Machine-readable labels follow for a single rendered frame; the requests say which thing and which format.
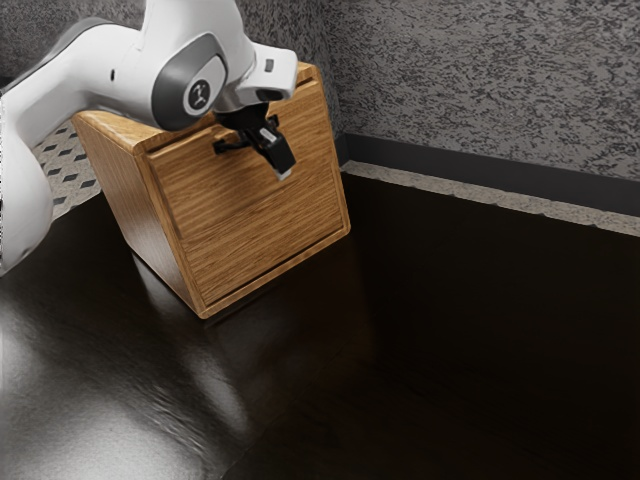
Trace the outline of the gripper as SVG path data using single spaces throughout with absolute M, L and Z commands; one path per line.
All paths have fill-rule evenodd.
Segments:
M 286 138 L 278 131 L 266 128 L 268 109 L 268 103 L 259 103 L 234 112 L 216 112 L 218 123 L 236 131 L 240 140 L 236 143 L 219 140 L 214 143 L 214 148 L 240 149 L 252 146 L 267 160 L 276 177 L 283 181 L 290 176 L 296 160 Z

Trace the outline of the small wooden drawer cabinet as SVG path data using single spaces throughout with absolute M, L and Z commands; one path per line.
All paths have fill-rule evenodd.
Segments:
M 300 64 L 294 96 L 269 112 L 295 156 L 284 179 L 213 115 L 180 132 L 72 119 L 125 241 L 204 319 L 350 230 L 318 67 Z

